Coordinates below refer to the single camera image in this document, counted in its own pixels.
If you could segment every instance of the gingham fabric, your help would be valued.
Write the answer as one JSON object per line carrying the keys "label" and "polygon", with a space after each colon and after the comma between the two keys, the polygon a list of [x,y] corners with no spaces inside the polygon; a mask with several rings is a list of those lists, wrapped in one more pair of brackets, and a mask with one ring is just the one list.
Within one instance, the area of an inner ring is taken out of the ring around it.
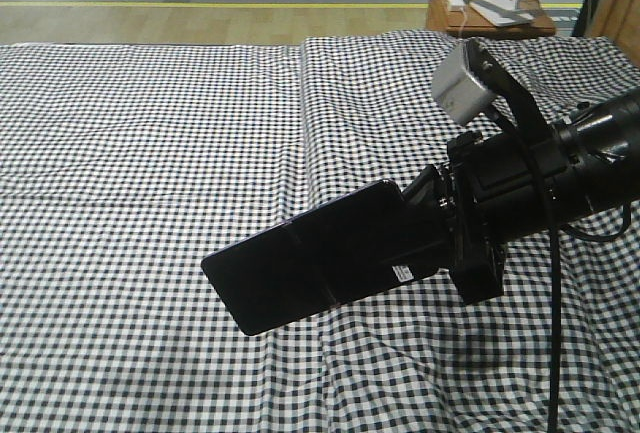
{"label": "gingham fabric", "polygon": [[[462,130],[429,84],[455,41],[0,48],[0,430],[544,431],[544,234],[512,244],[487,303],[462,306],[440,275],[252,338],[199,269],[445,161]],[[608,40],[487,45],[549,119],[640,84]],[[614,243],[562,238],[562,431],[640,430],[633,214]]]}

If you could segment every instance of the table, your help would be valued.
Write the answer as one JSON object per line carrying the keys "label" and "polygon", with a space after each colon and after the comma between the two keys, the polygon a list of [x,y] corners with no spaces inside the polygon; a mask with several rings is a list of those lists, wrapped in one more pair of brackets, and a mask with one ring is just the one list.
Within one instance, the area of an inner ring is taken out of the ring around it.
{"label": "table", "polygon": [[429,30],[443,31],[461,38],[485,36],[517,40],[555,35],[556,27],[553,20],[542,11],[538,0],[522,0],[520,4],[526,9],[539,10],[540,14],[528,25],[496,27],[470,7],[467,7],[465,20],[462,12],[447,11],[447,0],[429,0],[426,26]]}

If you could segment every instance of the white device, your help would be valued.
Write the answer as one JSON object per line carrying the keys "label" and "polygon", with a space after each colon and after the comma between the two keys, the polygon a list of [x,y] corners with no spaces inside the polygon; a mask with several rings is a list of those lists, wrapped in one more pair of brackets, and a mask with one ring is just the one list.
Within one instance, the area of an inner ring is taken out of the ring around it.
{"label": "white device", "polygon": [[464,0],[447,0],[447,11],[464,11]]}
{"label": "white device", "polygon": [[512,26],[531,23],[533,15],[520,9],[520,0],[473,0],[471,8],[494,26]]}

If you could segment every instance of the black cable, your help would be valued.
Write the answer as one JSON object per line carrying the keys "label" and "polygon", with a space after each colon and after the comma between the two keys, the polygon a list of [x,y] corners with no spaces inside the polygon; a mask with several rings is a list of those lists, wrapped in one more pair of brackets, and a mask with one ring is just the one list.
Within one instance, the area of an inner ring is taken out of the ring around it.
{"label": "black cable", "polygon": [[617,232],[611,235],[592,235],[571,225],[563,225],[562,231],[579,240],[593,243],[609,243],[620,238],[629,229],[629,226],[631,226],[631,203],[625,203],[622,206],[622,225],[620,225],[620,229]]}
{"label": "black cable", "polygon": [[551,252],[551,359],[549,365],[549,405],[547,409],[547,433],[558,430],[558,406],[560,397],[560,363],[562,355],[562,264],[560,262],[560,232],[555,219],[551,195],[547,190],[544,176],[540,171],[527,144],[516,127],[493,106],[485,111],[487,117],[515,141],[522,159],[533,177],[549,228],[549,248]]}

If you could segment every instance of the white label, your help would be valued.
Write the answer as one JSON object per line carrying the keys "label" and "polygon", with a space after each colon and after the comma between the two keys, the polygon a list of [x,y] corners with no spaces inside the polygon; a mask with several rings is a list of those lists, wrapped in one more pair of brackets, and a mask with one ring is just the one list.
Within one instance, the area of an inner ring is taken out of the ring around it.
{"label": "white label", "polygon": [[413,273],[411,273],[411,270],[407,265],[392,266],[392,268],[398,278],[398,281],[405,282],[413,280]]}

